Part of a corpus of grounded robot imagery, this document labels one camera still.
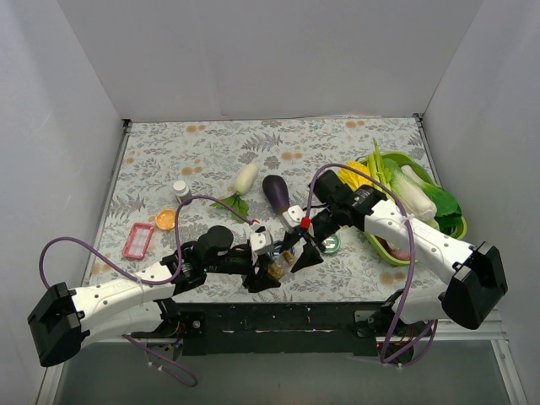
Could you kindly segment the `blue round pill box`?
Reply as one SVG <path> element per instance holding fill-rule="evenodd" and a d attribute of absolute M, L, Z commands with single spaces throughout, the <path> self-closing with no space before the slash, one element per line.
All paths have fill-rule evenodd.
<path fill-rule="evenodd" d="M 283 242 L 281 240 L 275 241 L 273 250 L 271 251 L 272 257 L 278 257 L 282 253 Z"/>

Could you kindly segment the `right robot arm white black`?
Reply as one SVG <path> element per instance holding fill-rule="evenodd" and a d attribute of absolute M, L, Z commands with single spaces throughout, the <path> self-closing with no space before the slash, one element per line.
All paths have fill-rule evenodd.
<path fill-rule="evenodd" d="M 381 309 L 381 323 L 391 335 L 405 333 L 413 323 L 451 319 L 476 330 L 508 290 L 500 251 L 487 242 L 473 246 L 455 240 L 418 219 L 402 215 L 399 207 L 372 186 L 356 191 L 342 183 L 331 170 L 311 183 L 311 190 L 326 207 L 310 218 L 299 206 L 282 214 L 287 229 L 282 247 L 299 240 L 305 245 L 292 270 L 299 271 L 323 261 L 324 240 L 342 227 L 355 227 L 409 251 L 441 280 L 422 291 L 401 290 Z"/>

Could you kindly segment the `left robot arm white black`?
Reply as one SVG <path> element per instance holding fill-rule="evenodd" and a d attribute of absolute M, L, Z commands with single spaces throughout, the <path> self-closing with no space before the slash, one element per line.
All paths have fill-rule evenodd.
<path fill-rule="evenodd" d="M 185 315 L 174 296 L 203 285 L 208 273 L 238 274 L 251 293 L 277 288 L 268 275 L 274 241 L 263 227 L 235 245 L 232 232 L 211 227 L 195 241 L 125 278 L 70 289 L 57 283 L 46 289 L 27 322 L 40 365 L 52 367 L 100 340 L 133 334 L 136 338 L 197 338 L 202 315 Z"/>

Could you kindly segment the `amber pill bottle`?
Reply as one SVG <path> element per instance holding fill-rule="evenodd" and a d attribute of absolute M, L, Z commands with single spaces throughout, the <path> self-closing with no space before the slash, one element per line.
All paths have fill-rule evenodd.
<path fill-rule="evenodd" d="M 290 251 L 283 251 L 273 258 L 273 261 L 268 267 L 268 274 L 276 280 L 280 280 L 295 263 L 295 256 Z"/>

